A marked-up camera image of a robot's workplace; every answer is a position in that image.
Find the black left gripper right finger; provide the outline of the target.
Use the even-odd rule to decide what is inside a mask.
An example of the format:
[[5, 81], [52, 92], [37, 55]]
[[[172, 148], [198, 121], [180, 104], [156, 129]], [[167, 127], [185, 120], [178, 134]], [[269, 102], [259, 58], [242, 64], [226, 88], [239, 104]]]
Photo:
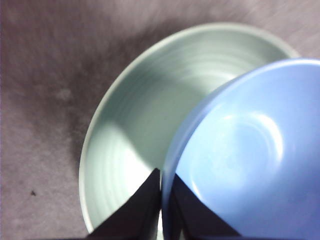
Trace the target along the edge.
[[175, 175], [171, 189], [173, 240], [239, 240], [240, 234], [206, 207]]

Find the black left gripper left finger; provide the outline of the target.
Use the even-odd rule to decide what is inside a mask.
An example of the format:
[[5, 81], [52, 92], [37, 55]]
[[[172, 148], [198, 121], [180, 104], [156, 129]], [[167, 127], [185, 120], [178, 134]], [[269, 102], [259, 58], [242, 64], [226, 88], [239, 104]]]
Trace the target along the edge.
[[87, 239], [155, 240], [161, 207], [160, 176], [160, 170], [155, 168], [128, 201]]

